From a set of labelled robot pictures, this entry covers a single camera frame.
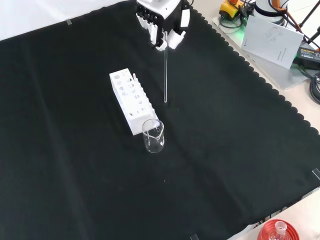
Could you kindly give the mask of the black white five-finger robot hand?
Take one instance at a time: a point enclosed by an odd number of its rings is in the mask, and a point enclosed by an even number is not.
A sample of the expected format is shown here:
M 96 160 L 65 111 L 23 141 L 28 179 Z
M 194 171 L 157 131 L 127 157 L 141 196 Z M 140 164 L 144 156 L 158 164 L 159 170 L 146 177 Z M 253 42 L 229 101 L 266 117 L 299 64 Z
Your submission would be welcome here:
M 186 0 L 138 0 L 135 15 L 148 31 L 151 45 L 162 52 L 176 49 L 183 41 L 191 9 Z

